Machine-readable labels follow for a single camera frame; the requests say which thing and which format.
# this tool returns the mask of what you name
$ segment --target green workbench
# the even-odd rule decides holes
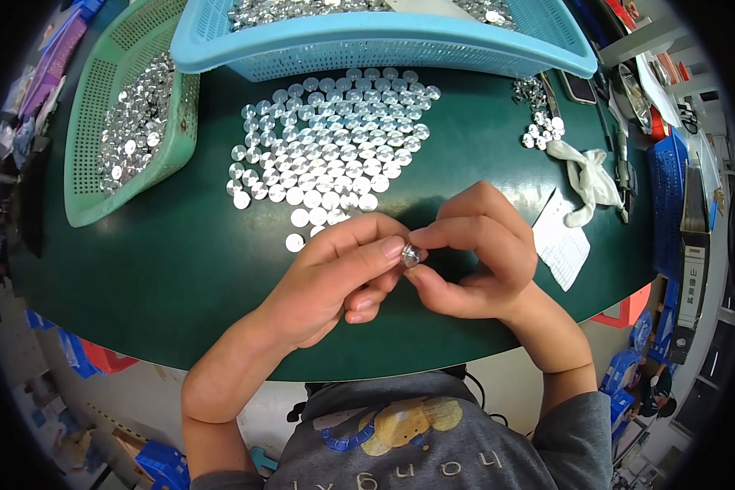
[[[108,5],[69,65],[73,83],[98,26],[103,29],[109,23]],[[478,180],[501,190],[529,223],[556,187],[576,207],[581,205],[568,184],[565,164],[521,145],[519,137],[531,115],[528,106],[512,102],[511,79],[416,70],[420,81],[438,85],[443,95],[420,121],[430,127],[430,138],[389,191],[378,195],[378,211],[411,229],[422,227],[435,219],[442,202]],[[337,78],[340,73],[316,76]],[[190,368],[226,328],[263,301],[294,260],[284,244],[288,234],[298,231],[289,220],[294,208],[265,199],[237,210],[225,193],[225,182],[231,147],[245,137],[240,109],[269,99],[275,89],[302,82],[305,76],[254,84],[227,67],[203,73],[198,143],[188,164],[82,228],[68,224],[63,205],[64,142],[74,95],[69,85],[49,132],[54,147],[46,176],[44,255],[38,260],[20,251],[11,257],[17,296],[24,296],[30,309],[93,343],[161,365]],[[604,147],[596,108],[570,103],[557,77],[552,80],[566,123],[565,140],[582,151]],[[652,213],[644,153],[632,149],[630,160],[639,178],[632,223],[624,224],[615,209],[598,207],[584,227],[590,255],[568,292],[539,261],[539,286],[577,321],[626,298],[656,276],[650,266]],[[605,168],[613,174],[614,166],[615,155],[609,154]],[[427,263],[456,281],[475,267],[476,258],[470,252],[440,250],[432,251]],[[403,279],[374,321],[341,322],[316,346],[288,356],[270,379],[392,376],[456,365],[518,345],[497,321],[430,312]]]

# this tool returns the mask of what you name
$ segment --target window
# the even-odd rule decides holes
[[[686,396],[684,406],[678,409],[675,416],[676,425],[684,429],[689,436],[695,435],[710,418],[711,411],[715,406],[715,398],[718,390],[713,386],[695,380],[694,386]]]
[[[724,380],[727,360],[732,353],[733,339],[735,338],[735,327],[723,321],[716,323],[713,340],[711,340],[708,355],[702,363],[700,376],[711,383],[719,386]]]

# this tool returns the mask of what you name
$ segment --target black wire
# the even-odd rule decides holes
[[[502,416],[500,413],[491,413],[490,417],[500,417],[504,421],[505,426],[510,426],[510,421],[506,419],[506,417]]]
[[[482,410],[484,410],[484,388],[482,387],[482,384],[481,384],[481,383],[479,382],[479,379],[477,379],[477,378],[474,378],[474,377],[473,377],[473,376],[471,375],[471,373],[470,373],[470,372],[466,372],[466,373],[465,373],[465,375],[466,375],[467,377],[470,377],[470,378],[471,378],[471,380],[472,380],[472,381],[473,381],[474,383],[476,383],[476,384],[477,384],[477,386],[479,387],[479,390],[480,390],[480,392],[482,393],[482,405],[481,405],[480,407],[482,408]]]

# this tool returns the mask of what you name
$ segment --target paper sheet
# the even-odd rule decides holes
[[[564,224],[564,216],[574,210],[575,206],[556,189],[534,224],[536,252],[564,291],[575,283],[591,250],[582,228]]]

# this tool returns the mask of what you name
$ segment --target white label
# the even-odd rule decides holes
[[[680,283],[681,297],[678,325],[695,328],[702,290],[706,286],[706,250],[686,246],[684,251],[684,279]]]

